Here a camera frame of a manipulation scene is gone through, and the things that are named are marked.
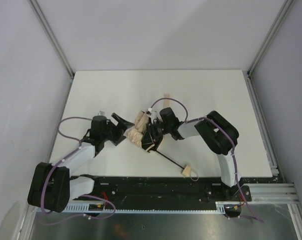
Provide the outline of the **beige and black folding umbrella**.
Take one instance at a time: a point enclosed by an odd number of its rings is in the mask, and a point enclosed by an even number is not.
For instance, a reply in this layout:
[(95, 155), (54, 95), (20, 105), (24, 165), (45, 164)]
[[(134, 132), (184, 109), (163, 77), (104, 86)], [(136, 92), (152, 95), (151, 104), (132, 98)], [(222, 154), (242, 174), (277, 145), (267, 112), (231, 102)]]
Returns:
[[(188, 120), (189, 114), (188, 114), (188, 110), (187, 110), (186, 106), (183, 103), (181, 103), (179, 100), (172, 98), (170, 96), (170, 94), (168, 94), (168, 93), (167, 94), (165, 93), (164, 97), (157, 99), (150, 106), (150, 108), (153, 108), (160, 101), (164, 101), (164, 103), (163, 103), (164, 108), (170, 107), (170, 101), (176, 102), (179, 105), (181, 105), (186, 113), (185, 121)], [(146, 127), (147, 127), (148, 122), (149, 122), (149, 117), (146, 115), (146, 113), (144, 111), (141, 111), (135, 118), (135, 121), (134, 121), (135, 126), (127, 134), (128, 139), (140, 148), (141, 148), (141, 139), (142, 139), (144, 133), (146, 132)], [(168, 156), (162, 154), (161, 152), (156, 151), (156, 153), (159, 154), (160, 156), (164, 157), (165, 159), (169, 160), (171, 163), (180, 167), (182, 169), (181, 174), (184, 177), (189, 177), (194, 182), (197, 182), (199, 180), (198, 173), (196, 173), (190, 165), (182, 166), (179, 163), (177, 163), (176, 161), (169, 158)]]

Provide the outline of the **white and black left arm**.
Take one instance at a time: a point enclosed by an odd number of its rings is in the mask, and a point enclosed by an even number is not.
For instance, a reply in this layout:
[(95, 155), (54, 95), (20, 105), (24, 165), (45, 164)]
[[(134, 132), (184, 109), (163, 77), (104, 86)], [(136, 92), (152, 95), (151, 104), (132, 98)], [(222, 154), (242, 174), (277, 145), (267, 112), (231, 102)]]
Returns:
[(69, 201), (88, 197), (93, 192), (95, 181), (91, 177), (73, 174), (86, 162), (96, 157), (110, 141), (117, 146), (126, 137), (125, 132), (134, 126), (117, 114), (108, 119), (102, 113), (92, 117), (90, 128), (82, 138), (75, 138), (78, 145), (70, 153), (54, 163), (41, 162), (34, 171), (28, 204), (39, 207), (43, 214), (62, 212)]

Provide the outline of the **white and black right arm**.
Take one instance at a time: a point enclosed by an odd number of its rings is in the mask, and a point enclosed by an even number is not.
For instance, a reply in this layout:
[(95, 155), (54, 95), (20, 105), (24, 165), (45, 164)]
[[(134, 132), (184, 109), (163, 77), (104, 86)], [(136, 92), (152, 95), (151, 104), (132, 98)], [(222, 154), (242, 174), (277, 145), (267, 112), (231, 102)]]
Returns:
[(207, 116), (184, 122), (176, 117), (170, 107), (160, 111), (161, 118), (151, 108), (146, 111), (146, 116), (148, 120), (141, 139), (142, 149), (148, 152), (156, 150), (168, 134), (176, 141), (200, 136), (218, 157), (221, 181), (230, 188), (239, 183), (240, 176), (234, 163), (239, 132), (217, 111), (213, 110)]

